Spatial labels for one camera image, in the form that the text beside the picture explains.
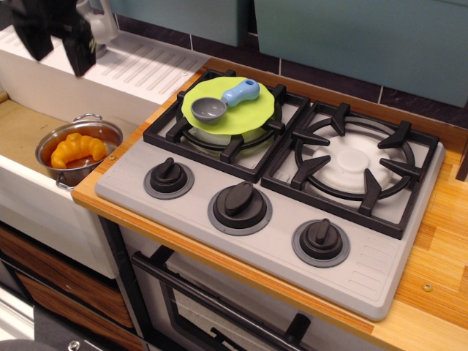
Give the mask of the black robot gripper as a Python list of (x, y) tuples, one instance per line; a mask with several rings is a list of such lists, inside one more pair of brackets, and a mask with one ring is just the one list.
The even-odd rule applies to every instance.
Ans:
[(76, 5), (67, 0), (12, 0), (9, 11), (18, 37), (36, 61), (53, 50), (50, 36), (61, 38), (75, 76), (82, 77), (96, 64), (97, 44)]

